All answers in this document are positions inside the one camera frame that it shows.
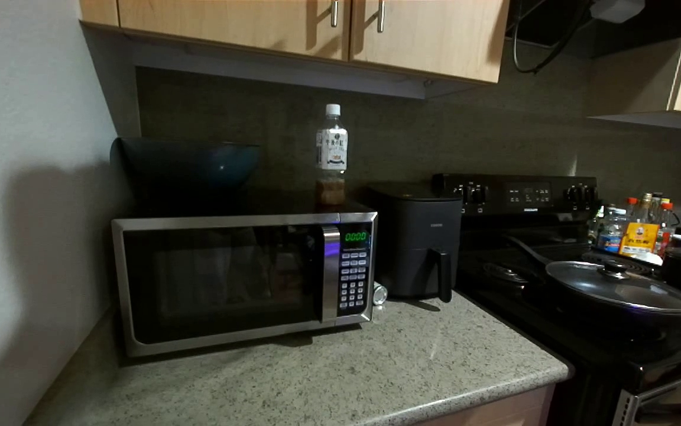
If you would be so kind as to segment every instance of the cabinet handle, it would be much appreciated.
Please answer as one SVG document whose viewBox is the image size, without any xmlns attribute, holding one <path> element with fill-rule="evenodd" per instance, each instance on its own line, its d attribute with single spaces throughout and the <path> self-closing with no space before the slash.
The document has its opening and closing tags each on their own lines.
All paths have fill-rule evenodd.
<svg viewBox="0 0 681 426">
<path fill-rule="evenodd" d="M 378 0 L 378 33 L 385 31 L 385 0 Z"/>
<path fill-rule="evenodd" d="M 332 0 L 332 27 L 339 28 L 339 0 Z"/>
</svg>

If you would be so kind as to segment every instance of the kitchen counter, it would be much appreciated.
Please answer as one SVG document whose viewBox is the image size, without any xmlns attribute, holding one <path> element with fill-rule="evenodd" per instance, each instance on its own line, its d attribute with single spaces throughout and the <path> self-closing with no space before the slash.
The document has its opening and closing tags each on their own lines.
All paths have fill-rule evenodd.
<svg viewBox="0 0 681 426">
<path fill-rule="evenodd" d="M 31 423 L 410 423 L 567 377 L 459 294 L 388 300 L 356 330 L 131 367 L 105 325 Z"/>
</svg>

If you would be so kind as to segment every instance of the microwave window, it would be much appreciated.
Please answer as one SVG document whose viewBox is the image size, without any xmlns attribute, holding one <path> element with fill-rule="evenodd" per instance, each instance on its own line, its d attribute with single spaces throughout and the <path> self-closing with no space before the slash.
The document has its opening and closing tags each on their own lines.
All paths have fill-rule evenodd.
<svg viewBox="0 0 681 426">
<path fill-rule="evenodd" d="M 131 232 L 126 248 L 145 343 L 320 317 L 318 228 Z"/>
</svg>

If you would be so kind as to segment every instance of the plastic bottle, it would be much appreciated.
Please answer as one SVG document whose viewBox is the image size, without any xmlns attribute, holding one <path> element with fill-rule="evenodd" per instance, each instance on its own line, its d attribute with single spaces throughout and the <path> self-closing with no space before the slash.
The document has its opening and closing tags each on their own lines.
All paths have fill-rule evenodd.
<svg viewBox="0 0 681 426">
<path fill-rule="evenodd" d="M 326 105 L 326 126 L 318 133 L 318 204 L 345 204 L 347 130 L 341 126 L 341 105 Z"/>
<path fill-rule="evenodd" d="M 597 246 L 606 254 L 619 254 L 625 228 L 626 210 L 610 207 L 602 221 Z"/>
<path fill-rule="evenodd" d="M 664 199 L 664 194 L 663 191 L 652 191 L 651 194 L 651 209 L 649 209 L 649 223 L 659 223 L 659 219 L 663 219 L 663 199 Z"/>
<path fill-rule="evenodd" d="M 673 199 L 663 199 L 659 213 L 657 213 L 657 235 L 656 235 L 656 246 L 652 254 L 663 255 L 668 254 L 674 235 L 674 204 Z"/>
<path fill-rule="evenodd" d="M 619 254 L 644 259 L 652 254 L 657 225 L 651 213 L 652 194 L 645 191 L 638 213 L 626 223 Z"/>
</svg>

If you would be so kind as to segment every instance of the air fryer handle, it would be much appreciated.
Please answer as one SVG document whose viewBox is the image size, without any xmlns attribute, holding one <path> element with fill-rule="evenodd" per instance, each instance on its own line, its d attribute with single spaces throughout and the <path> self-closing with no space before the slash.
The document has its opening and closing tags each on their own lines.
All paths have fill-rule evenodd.
<svg viewBox="0 0 681 426">
<path fill-rule="evenodd" d="M 435 267 L 437 267 L 437 299 L 449 303 L 451 300 L 451 255 L 444 252 L 434 252 L 431 255 L 435 259 Z"/>
</svg>

